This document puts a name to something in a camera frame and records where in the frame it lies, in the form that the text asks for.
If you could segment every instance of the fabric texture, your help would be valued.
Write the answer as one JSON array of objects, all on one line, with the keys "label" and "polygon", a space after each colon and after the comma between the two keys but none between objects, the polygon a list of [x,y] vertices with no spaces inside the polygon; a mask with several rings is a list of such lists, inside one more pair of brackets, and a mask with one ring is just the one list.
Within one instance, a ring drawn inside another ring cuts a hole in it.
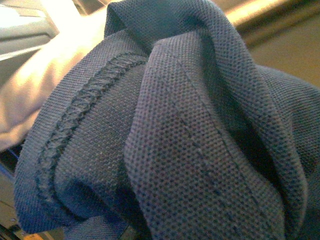
[{"label": "fabric texture", "polygon": [[111,3],[104,33],[26,138],[24,230],[319,238],[319,89],[256,65],[210,1]]}]

